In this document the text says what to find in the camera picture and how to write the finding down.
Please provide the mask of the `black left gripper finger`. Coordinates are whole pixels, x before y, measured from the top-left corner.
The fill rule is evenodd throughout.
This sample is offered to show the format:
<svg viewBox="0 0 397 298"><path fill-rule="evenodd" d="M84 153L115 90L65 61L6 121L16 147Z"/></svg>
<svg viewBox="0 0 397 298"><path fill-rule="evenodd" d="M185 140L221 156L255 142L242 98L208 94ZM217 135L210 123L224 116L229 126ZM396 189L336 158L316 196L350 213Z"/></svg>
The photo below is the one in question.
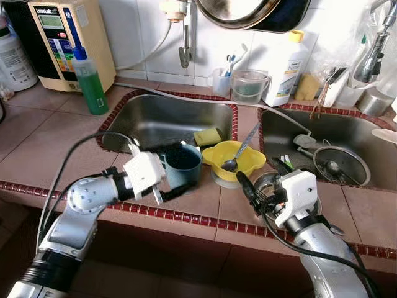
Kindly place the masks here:
<svg viewBox="0 0 397 298"><path fill-rule="evenodd" d="M187 183L184 183L183 185L177 187L177 197L181 197L187 194L189 191L193 191L198 186L199 183L196 181L189 181Z"/></svg>

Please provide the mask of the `white green training chopsticks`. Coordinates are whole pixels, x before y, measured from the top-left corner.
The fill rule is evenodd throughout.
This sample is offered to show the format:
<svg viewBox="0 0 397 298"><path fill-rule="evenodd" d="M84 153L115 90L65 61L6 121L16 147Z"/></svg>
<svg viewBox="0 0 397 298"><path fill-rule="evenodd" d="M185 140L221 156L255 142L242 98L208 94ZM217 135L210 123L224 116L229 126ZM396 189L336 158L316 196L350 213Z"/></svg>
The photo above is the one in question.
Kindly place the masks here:
<svg viewBox="0 0 397 298"><path fill-rule="evenodd" d="M288 160L288 156L287 155L283 155L283 156L279 156L279 157L275 157L275 159L280 159L281 161L286 162L286 164L288 164L289 166L292 167L292 171L295 171L295 168L292 166L292 163L289 162Z"/></svg>

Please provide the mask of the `teal mug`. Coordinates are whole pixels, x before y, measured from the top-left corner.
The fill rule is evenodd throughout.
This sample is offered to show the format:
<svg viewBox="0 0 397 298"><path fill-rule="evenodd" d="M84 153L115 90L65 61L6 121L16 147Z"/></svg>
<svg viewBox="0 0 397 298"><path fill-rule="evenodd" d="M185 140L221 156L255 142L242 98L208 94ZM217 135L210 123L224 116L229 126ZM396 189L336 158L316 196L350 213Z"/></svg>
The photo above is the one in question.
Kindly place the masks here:
<svg viewBox="0 0 397 298"><path fill-rule="evenodd" d="M202 154L198 147L186 143L174 143L159 148L158 154L171 189L199 182Z"/></svg>

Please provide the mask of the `stainless steel bowl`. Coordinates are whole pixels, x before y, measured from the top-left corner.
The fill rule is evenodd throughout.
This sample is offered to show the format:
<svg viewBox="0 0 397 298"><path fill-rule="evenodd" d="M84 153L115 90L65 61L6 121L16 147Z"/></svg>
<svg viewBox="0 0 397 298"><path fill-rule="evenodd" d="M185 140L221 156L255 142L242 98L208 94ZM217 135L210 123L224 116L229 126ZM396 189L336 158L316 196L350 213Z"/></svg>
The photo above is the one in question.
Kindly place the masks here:
<svg viewBox="0 0 397 298"><path fill-rule="evenodd" d="M254 182L254 187L258 190L261 197L267 198L274 194L276 190L276 182L280 179L281 175L276 171L266 171L261 174ZM321 202L316 201L313 207L310 207L312 215L321 215Z"/></svg>

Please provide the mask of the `steel spoon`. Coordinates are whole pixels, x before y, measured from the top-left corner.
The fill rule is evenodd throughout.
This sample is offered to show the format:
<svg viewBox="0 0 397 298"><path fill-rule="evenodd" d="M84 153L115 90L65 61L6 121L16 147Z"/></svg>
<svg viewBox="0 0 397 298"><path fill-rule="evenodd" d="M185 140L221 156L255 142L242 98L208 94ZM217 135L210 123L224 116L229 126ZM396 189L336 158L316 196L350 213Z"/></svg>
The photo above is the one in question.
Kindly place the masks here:
<svg viewBox="0 0 397 298"><path fill-rule="evenodd" d="M241 142L240 148L238 148L238 151L236 152L235 156L232 159L225 161L221 165L221 169L223 169L225 171L232 171L232 173L234 173L238 169L239 157L241 156L242 153L244 153L244 151L248 147L250 141L255 136L256 131L258 131L260 127L261 127L261 122L256 122L253 129L248 133L246 139L244 139L244 141Z"/></svg>

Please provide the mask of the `yellow plastic bowl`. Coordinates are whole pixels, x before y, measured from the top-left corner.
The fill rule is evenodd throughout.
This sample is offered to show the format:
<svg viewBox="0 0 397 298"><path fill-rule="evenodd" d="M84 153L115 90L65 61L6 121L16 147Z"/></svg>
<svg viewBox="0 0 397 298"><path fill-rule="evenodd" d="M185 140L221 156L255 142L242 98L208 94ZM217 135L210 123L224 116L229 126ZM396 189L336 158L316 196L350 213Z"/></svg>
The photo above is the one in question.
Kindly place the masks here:
<svg viewBox="0 0 397 298"><path fill-rule="evenodd" d="M238 189L241 187L236 173L240 171L247 177L257 169L263 168L266 163L266 156L261 151L254 148L246 147L241 156L236 159L238 167L236 171L226 171L221 168L221 165L232 159L242 143L239 141L224 141L216 144L214 147L205 148L202 151L202 159L204 164L210 165L211 176L213 180L224 188Z"/></svg>

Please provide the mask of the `yellow green scouring sponge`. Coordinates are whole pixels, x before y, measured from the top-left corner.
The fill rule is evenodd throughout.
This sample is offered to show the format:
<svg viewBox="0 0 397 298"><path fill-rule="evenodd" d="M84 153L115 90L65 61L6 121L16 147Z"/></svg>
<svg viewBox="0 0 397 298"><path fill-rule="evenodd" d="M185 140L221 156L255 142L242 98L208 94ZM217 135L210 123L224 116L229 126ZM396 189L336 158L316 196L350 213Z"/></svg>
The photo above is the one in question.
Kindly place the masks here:
<svg viewBox="0 0 397 298"><path fill-rule="evenodd" d="M193 139L197 147L213 147L219 142L223 142L221 131L218 128L210 128L193 132Z"/></svg>

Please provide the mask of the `stainless steel sink basin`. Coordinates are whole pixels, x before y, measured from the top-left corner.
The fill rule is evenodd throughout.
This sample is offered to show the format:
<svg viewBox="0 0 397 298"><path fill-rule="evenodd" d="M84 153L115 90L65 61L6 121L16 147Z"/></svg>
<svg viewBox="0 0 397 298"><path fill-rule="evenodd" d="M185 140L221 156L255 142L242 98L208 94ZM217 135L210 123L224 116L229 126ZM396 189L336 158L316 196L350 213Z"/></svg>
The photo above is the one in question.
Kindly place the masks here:
<svg viewBox="0 0 397 298"><path fill-rule="evenodd" d="M326 141L335 147L344 147L362 157L370 168L371 179L367 188L395 191L397 188L397 146L383 141L372 134L378 127L373 122L337 114L323 114L310 119L309 111L280 109L295 123L272 111L260 110L261 120L261 151L267 157L267 162L274 165L274 158L289 156L293 168L307 169L315 173L319 179L323 176L316 171L314 162L309 156L298 151L298 145L293 139L310 130L310 136L317 141Z"/></svg>
<svg viewBox="0 0 397 298"><path fill-rule="evenodd" d="M111 108L99 127L105 135L95 140L105 151L128 153L124 135L146 150L179 142L196 145L193 132L218 128L224 141L235 141L238 117L238 105L220 97L136 89Z"/></svg>

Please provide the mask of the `plain yellow sponge block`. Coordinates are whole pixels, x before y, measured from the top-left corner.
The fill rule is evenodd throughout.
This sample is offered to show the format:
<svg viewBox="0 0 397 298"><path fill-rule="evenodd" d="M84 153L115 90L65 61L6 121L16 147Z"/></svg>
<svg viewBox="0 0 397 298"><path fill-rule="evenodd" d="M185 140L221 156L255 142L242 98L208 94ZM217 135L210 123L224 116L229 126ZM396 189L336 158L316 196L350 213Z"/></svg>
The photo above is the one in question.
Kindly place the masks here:
<svg viewBox="0 0 397 298"><path fill-rule="evenodd" d="M321 87L319 79L310 72L301 75L301 80L295 91L296 101L314 101Z"/></svg>

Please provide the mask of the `clear plastic pail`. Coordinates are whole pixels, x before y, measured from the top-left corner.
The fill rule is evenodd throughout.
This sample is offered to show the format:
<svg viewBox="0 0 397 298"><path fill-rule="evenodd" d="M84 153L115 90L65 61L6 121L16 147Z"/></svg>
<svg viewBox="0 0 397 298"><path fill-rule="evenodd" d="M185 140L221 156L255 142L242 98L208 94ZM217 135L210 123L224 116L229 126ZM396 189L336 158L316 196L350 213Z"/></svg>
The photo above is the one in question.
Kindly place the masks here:
<svg viewBox="0 0 397 298"><path fill-rule="evenodd" d="M270 83L269 74L257 69L236 69L231 79L231 99L242 104L258 104Z"/></svg>

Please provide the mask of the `white detergent bottle yellow cap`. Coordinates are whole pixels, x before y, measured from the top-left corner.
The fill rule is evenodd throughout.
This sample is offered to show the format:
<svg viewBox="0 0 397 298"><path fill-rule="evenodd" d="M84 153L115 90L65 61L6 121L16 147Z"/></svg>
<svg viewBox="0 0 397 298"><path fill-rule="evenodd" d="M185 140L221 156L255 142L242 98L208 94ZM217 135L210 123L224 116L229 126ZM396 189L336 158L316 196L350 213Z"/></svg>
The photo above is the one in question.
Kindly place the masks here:
<svg viewBox="0 0 397 298"><path fill-rule="evenodd" d="M310 56L303 43L305 37L306 32L292 29L287 34L287 41L275 49L275 63L269 70L270 86L263 97L267 106L278 107L289 102Z"/></svg>

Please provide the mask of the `blue toothbrush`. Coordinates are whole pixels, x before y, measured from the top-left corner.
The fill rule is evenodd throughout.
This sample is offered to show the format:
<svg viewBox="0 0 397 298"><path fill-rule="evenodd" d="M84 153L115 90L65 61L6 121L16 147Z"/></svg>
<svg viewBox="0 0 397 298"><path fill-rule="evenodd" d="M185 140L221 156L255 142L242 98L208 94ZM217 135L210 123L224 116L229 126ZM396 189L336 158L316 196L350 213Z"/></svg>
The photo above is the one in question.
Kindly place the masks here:
<svg viewBox="0 0 397 298"><path fill-rule="evenodd" d="M236 63L236 54L232 54L227 56L227 66L225 68L224 76L231 76L231 71L233 70L233 66Z"/></svg>

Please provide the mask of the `green dish soap bottle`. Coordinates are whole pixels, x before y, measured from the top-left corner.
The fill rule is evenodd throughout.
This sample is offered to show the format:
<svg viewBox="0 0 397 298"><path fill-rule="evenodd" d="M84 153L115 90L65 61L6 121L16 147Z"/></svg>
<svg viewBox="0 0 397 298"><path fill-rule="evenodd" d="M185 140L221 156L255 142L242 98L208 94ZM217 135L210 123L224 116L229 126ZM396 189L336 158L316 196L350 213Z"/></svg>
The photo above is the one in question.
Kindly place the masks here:
<svg viewBox="0 0 397 298"><path fill-rule="evenodd" d="M107 113L109 110L107 96L97 73L96 64L87 56L87 51L79 43L74 46L73 52L74 59L71 62L89 112L92 115Z"/></svg>

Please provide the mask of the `clear plastic bag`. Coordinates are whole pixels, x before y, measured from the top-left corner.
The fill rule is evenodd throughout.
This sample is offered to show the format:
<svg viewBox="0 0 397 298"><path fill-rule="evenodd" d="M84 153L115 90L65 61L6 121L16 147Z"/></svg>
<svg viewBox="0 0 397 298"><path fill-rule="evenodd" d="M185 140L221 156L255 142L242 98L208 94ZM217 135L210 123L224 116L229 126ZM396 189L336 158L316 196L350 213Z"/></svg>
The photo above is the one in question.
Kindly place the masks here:
<svg viewBox="0 0 397 298"><path fill-rule="evenodd" d="M335 52L338 48L343 45L351 37L354 37L357 32L363 32L367 34L368 37L371 37L375 33L375 24L371 24L366 16L367 12L360 12L357 16L354 17L355 23L351 24L348 28L343 29L340 34L337 35L339 40L337 42L332 43L329 49L324 49L321 52L318 52L317 56L312 58L313 63L310 66L310 73L313 74L317 79L324 81L328 76L331 68L328 66L332 53ZM386 43L385 48L385 57L382 59L381 66L383 63L386 63L386 58L388 58L388 52L395 51L395 45L391 42L392 35L395 33L396 22L394 26L390 29L390 36L388 38L388 42ZM373 83L369 83L368 85L375 84L378 82L375 80Z"/></svg>

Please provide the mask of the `beige tap diverter valve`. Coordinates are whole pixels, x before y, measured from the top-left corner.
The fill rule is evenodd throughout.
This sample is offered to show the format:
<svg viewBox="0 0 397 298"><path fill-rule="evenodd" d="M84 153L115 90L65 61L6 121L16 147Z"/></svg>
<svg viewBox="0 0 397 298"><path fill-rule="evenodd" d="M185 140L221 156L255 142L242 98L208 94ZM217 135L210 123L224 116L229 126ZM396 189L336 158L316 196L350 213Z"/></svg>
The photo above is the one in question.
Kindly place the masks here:
<svg viewBox="0 0 397 298"><path fill-rule="evenodd" d="M188 0L162 0L159 9L170 22L182 22L188 15Z"/></svg>

